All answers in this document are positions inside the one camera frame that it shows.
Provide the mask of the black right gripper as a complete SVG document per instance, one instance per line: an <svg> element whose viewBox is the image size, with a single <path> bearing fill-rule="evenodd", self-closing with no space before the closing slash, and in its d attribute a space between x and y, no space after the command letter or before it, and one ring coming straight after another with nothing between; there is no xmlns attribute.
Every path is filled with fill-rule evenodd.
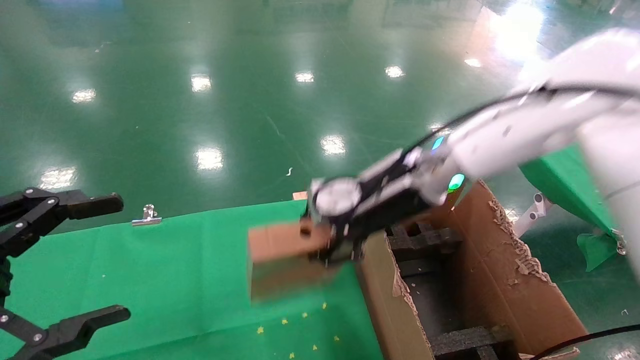
<svg viewBox="0 0 640 360"><path fill-rule="evenodd" d="M310 261L322 265L359 262L366 238L441 205L441 182L434 178L434 161L385 159L362 171L362 199L347 222L318 222L310 214L299 219L300 237L318 240Z"/></svg>

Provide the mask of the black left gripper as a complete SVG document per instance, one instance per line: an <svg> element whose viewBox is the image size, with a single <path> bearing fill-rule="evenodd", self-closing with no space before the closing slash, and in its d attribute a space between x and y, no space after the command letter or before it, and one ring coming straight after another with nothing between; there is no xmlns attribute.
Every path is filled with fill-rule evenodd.
<svg viewBox="0 0 640 360"><path fill-rule="evenodd" d="M82 220L116 214L124 209L117 193L89 197L81 190L54 193L39 187L2 196L0 199L0 296L10 295L11 264L66 220ZM41 328L22 316L0 308L0 328L21 341L23 346L10 360L54 360L85 349L94 333L128 321L131 312L122 305L67 317L48 328Z"/></svg>

